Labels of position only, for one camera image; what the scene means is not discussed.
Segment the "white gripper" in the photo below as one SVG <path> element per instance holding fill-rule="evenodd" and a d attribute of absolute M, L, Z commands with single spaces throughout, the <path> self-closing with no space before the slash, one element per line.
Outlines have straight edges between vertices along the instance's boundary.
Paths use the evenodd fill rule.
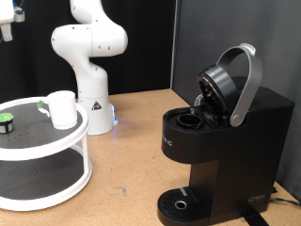
<path fill-rule="evenodd" d="M 13 0 L 0 0 L 0 24 L 4 41 L 12 41 L 11 26 L 14 21 Z"/>

